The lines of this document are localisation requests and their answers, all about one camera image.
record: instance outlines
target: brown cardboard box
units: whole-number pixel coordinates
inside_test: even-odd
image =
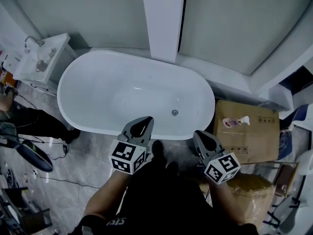
[[[244,211],[246,222],[260,228],[271,206],[275,186],[261,176],[241,173],[227,184]]]
[[[249,116],[250,125],[226,128],[224,118]],[[276,160],[279,149],[279,116],[274,110],[220,100],[216,104],[213,134],[241,164]]]

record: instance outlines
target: white freestanding bathtub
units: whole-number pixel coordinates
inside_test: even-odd
[[[196,72],[152,59],[97,50],[74,60],[63,73],[58,105],[73,127],[118,135],[126,123],[155,120],[152,139],[185,140],[212,120],[215,99]]]

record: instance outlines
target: gray tile floor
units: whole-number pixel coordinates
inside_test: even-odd
[[[21,84],[19,92],[36,105],[38,109],[45,110],[70,128],[58,109],[56,97],[39,93],[24,84]],[[22,98],[17,97],[16,100],[25,106],[31,107]],[[292,137],[293,153],[286,158],[286,161],[290,162],[307,150],[309,134],[305,130],[295,128]],[[108,152],[114,138],[116,137],[82,132],[80,137],[69,146],[69,152],[65,158],[52,161],[54,165],[52,173],[49,175],[40,171],[39,173],[42,177],[70,180],[83,185],[101,187],[107,181],[111,172]],[[52,158],[63,155],[61,144],[51,144],[61,140],[41,139],[47,143],[39,143],[37,144],[38,147]],[[186,170],[198,163],[199,159],[190,150],[193,145],[191,140],[163,141],[163,144],[168,163],[177,161],[180,170]],[[62,231],[62,234],[71,232],[78,224],[87,201],[97,191],[94,188],[82,187],[67,182],[34,178],[32,175],[33,167],[15,150],[0,147],[0,167],[3,173],[7,170],[4,163],[7,163],[8,167],[13,169],[20,186],[28,187],[26,196],[29,200],[35,201],[42,209],[51,209],[52,223]],[[265,163],[258,164],[258,166],[255,164],[244,165],[242,172],[261,174],[270,180],[273,177],[272,170]],[[50,235],[51,229],[42,231],[39,234]]]

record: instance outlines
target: leg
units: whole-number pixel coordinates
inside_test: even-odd
[[[29,108],[26,124],[30,125],[17,128],[19,134],[39,137],[52,137],[55,139],[60,138],[64,141],[69,141],[72,139],[71,131],[67,130],[67,128],[55,117],[42,110],[37,111],[35,109]]]

